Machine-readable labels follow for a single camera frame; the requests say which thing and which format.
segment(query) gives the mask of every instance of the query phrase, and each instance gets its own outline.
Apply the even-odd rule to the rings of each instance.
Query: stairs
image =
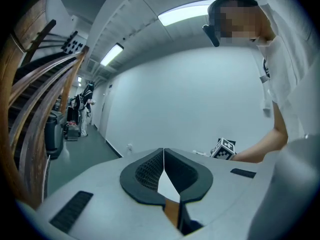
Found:
[[[65,52],[59,52],[59,53],[55,53],[55,54],[51,54],[45,57],[42,57],[40,59],[34,60],[29,62],[28,64],[19,67],[15,73],[14,76],[14,80],[13,80],[13,84],[15,84],[17,81],[19,81],[21,78],[23,78],[24,76],[26,76],[28,73],[30,73],[31,71],[39,68],[40,66],[51,62],[55,59],[58,59],[60,57],[66,56],[68,55]],[[11,130],[12,125],[15,122],[15,119],[17,118],[17,115],[20,113],[20,111],[22,110],[23,106],[25,105],[25,103],[31,98],[31,96],[35,93],[35,91],[45,82],[47,81],[52,75],[54,75],[56,72],[58,72],[60,69],[62,69],[64,66],[66,66],[67,64],[69,64],[70,62],[76,60],[76,58],[71,58],[57,66],[55,66],[54,68],[50,69],[48,72],[46,72],[45,74],[43,74],[42,76],[40,76],[36,81],[32,82],[27,89],[24,90],[24,92],[16,99],[16,101],[12,104],[12,106],[9,108],[8,110],[8,126],[9,126],[9,132]],[[37,101],[37,103],[35,104],[35,106],[33,107],[31,113],[29,114],[27,120],[24,123],[23,129],[21,131],[21,134],[19,136],[18,142],[17,142],[17,146],[14,152],[14,162],[15,165],[17,167],[17,169],[19,169],[19,161],[20,161],[20,153],[22,150],[22,145],[23,145],[23,141],[24,138],[26,136],[27,133],[27,129],[28,126],[37,110],[37,108],[39,107],[39,105],[41,104],[42,100],[45,98],[45,96],[47,95],[47,93],[49,92],[49,90],[51,89],[51,87],[63,76],[64,74],[62,74],[46,91],[45,93],[41,96],[41,98]]]

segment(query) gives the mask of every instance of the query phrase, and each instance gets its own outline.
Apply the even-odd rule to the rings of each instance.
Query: white shirt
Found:
[[[269,93],[284,119],[288,141],[293,141],[305,131],[288,96],[319,56],[319,36],[297,0],[258,0],[258,4],[276,37],[268,42],[259,37],[254,43],[267,61]]]

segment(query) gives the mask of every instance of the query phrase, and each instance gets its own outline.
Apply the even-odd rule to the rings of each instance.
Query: floor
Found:
[[[47,179],[47,196],[88,168],[119,158],[104,141],[97,129],[87,126],[87,137],[65,141],[60,156],[52,160]]]

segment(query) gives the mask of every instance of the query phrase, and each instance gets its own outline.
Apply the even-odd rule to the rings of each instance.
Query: ceiling light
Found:
[[[119,53],[121,53],[124,50],[124,47],[116,43],[114,47],[111,48],[111,50],[104,56],[103,60],[100,62],[101,65],[106,66],[111,62]]]
[[[203,0],[181,5],[160,14],[158,19],[162,25],[168,26],[189,18],[208,15],[208,7],[214,1],[215,0]]]

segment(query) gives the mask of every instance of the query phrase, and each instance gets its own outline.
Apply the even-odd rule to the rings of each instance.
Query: person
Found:
[[[84,109],[80,111],[81,113],[81,136],[87,137],[87,116],[88,113],[91,112],[91,104],[93,104],[92,96],[93,91],[95,89],[95,84],[93,82],[89,82],[86,88],[82,92],[83,96],[83,104],[85,104]]]
[[[305,133],[288,95],[319,57],[317,30],[296,0],[215,0],[204,32],[218,47],[223,38],[254,42],[267,62],[274,126],[257,144],[232,160],[259,163]]]

